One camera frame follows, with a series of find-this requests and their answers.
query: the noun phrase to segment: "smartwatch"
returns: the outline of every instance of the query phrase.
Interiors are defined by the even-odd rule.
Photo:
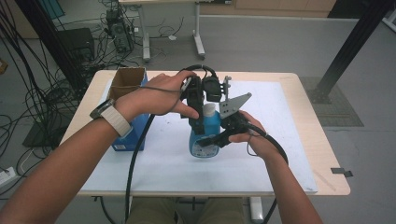
[[[120,112],[114,108],[115,101],[113,99],[108,99],[97,106],[90,114],[93,119],[104,118],[107,122],[113,126],[120,137],[126,135],[132,130],[132,126],[125,119],[125,117],[120,114]]]

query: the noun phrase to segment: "table leg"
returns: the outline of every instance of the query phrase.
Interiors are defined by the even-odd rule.
[[[140,29],[142,29],[143,33],[143,61],[145,63],[149,62],[150,55],[149,55],[149,33],[146,31],[146,25],[144,22],[144,13],[142,6],[137,6],[137,13],[139,14],[140,19]]]
[[[396,25],[394,24],[395,21],[396,21],[396,10],[394,10],[392,14],[390,14],[389,18],[382,19],[382,22],[384,22],[394,32],[396,32]]]
[[[253,223],[263,223],[264,215],[262,213],[262,198],[250,197],[250,218]]]
[[[199,14],[200,14],[200,5],[199,2],[195,3],[195,30],[193,32],[195,46],[198,50],[198,55],[201,56],[203,59],[205,58],[205,50],[202,44],[201,37],[199,36]]]

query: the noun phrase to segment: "floor mat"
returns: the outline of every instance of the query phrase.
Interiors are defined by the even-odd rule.
[[[321,77],[300,77],[305,91],[313,90]],[[337,85],[329,94],[330,104],[312,104],[323,127],[363,127],[361,119]]]

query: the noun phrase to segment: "spray bottle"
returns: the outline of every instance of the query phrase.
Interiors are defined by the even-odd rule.
[[[190,153],[194,157],[210,158],[219,153],[219,147],[215,145],[200,147],[196,142],[203,138],[213,137],[220,133],[220,115],[219,112],[216,111],[216,105],[213,103],[204,105],[203,112],[205,134],[197,135],[194,130],[191,130]]]

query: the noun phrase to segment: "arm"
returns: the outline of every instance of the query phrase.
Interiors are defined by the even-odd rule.
[[[193,72],[174,77],[164,74],[146,86],[179,90]],[[163,114],[178,100],[174,92],[139,89],[121,97],[115,107],[129,121],[142,113]],[[198,118],[198,113],[180,101],[174,112]],[[118,137],[104,119],[96,119],[56,148],[21,184],[0,211],[0,223],[54,223],[91,175],[96,164]]]
[[[250,123],[264,130],[262,125],[247,112],[241,111],[241,113]],[[277,149],[263,137],[252,136],[250,140],[249,138],[248,133],[242,133],[230,136],[229,140],[231,142],[249,141],[256,154],[264,160],[276,195],[282,223],[322,223],[315,207]]]

